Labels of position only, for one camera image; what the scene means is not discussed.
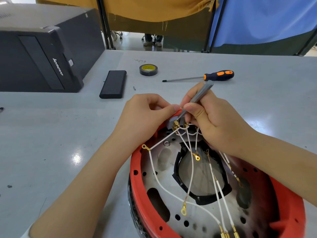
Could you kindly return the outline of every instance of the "hand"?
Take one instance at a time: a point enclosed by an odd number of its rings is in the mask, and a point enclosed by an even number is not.
[[[217,98],[211,90],[199,103],[189,103],[203,85],[199,83],[190,89],[180,104],[189,112],[185,115],[186,122],[198,126],[204,138],[216,149],[242,158],[259,133],[243,120],[228,101]]]
[[[126,102],[113,134],[135,150],[179,109],[179,105],[169,104],[158,94],[136,94]]]

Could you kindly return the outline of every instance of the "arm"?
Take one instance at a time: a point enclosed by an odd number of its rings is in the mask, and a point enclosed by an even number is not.
[[[120,167],[178,109],[155,94],[129,100],[111,136],[33,224],[30,237],[92,237]]]
[[[199,104],[188,103],[203,86],[197,84],[181,102],[187,122],[200,127],[216,149],[239,157],[317,206],[317,155],[252,129],[237,111],[209,90]]]

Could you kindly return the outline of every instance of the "computer tower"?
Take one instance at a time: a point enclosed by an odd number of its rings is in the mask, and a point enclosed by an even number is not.
[[[78,92],[104,50],[96,9],[0,5],[0,91]]]

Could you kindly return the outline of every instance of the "black metal pole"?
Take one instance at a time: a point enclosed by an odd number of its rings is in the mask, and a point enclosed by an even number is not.
[[[101,21],[101,26],[102,26],[102,31],[103,31],[103,37],[105,38],[106,47],[107,47],[107,49],[109,49],[105,21],[103,20],[103,15],[102,15],[101,5],[100,5],[99,0],[97,0],[97,5],[98,5],[98,11],[99,11],[99,16],[100,16],[100,21]]]
[[[204,44],[204,48],[202,50],[202,53],[206,53],[206,49],[207,49],[207,46],[208,46],[208,43],[209,43],[210,31],[211,31],[212,23],[214,22],[215,13],[216,13],[216,0],[214,0],[214,4],[212,5],[212,12],[211,12],[211,17],[210,17],[210,22],[209,22],[207,35],[206,35],[206,39],[205,39],[205,44]]]
[[[219,27],[220,27],[220,24],[221,24],[222,16],[224,14],[224,9],[226,7],[226,3],[227,3],[227,0],[224,0],[224,2],[222,3],[222,6],[221,6],[219,18],[218,18],[218,21],[217,21],[217,26],[216,26],[216,29],[215,29],[215,34],[214,34],[214,36],[212,38],[211,46],[210,46],[210,49],[209,49],[210,53],[212,52],[212,49],[213,49],[213,47],[215,45],[215,41],[216,41],[217,34],[218,34],[218,31],[219,31]]]
[[[307,42],[304,44],[302,49],[297,53],[297,56],[301,56],[302,52],[307,48],[308,44],[317,36],[317,29],[314,31],[314,33],[311,35],[311,37],[307,40]]]
[[[107,33],[107,37],[109,37],[110,47],[111,47],[111,49],[115,49],[115,47],[113,47],[112,37],[110,34],[110,26],[109,26],[109,22],[108,22],[108,18],[107,18],[105,3],[103,2],[103,0],[99,0],[99,1],[100,1],[100,5],[101,5],[101,11],[103,14],[103,19],[105,20],[106,33]]]

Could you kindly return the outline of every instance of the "screwdriver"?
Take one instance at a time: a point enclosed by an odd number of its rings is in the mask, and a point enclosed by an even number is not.
[[[191,80],[191,79],[201,79],[203,78],[205,81],[227,81],[233,76],[235,73],[231,70],[222,70],[216,73],[205,74],[202,77],[193,77],[193,78],[178,78],[178,79],[169,79],[169,80],[162,80],[162,82],[173,82],[173,81],[181,81],[181,80]]]
[[[208,80],[207,83],[196,93],[196,95],[189,101],[190,103],[197,103],[201,98],[208,92],[209,89],[214,85],[212,80]],[[177,120],[184,116],[187,111],[185,109],[179,114]]]

